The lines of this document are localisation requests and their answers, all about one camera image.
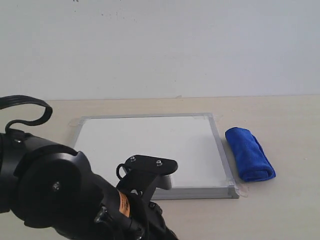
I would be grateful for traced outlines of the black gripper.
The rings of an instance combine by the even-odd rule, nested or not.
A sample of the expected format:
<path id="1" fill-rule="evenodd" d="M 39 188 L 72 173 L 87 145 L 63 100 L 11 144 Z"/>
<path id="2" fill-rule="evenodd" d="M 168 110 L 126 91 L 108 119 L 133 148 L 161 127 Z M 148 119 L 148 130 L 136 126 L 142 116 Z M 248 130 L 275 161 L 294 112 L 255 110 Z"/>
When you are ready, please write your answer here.
<path id="1" fill-rule="evenodd" d="M 99 186 L 94 203 L 96 240 L 177 240 L 162 208 L 152 201 L 157 184 Z"/>

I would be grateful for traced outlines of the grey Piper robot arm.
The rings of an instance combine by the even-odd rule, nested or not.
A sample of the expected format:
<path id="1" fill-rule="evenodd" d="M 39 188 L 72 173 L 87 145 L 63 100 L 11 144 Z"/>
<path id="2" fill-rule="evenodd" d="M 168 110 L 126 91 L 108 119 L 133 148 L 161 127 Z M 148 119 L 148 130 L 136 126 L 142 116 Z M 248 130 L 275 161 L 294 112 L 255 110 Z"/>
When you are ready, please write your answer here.
<path id="1" fill-rule="evenodd" d="M 69 240 L 175 240 L 152 196 L 170 187 L 164 178 L 177 168 L 175 160 L 134 155 L 111 185 L 83 152 L 12 129 L 0 136 L 0 210 Z"/>

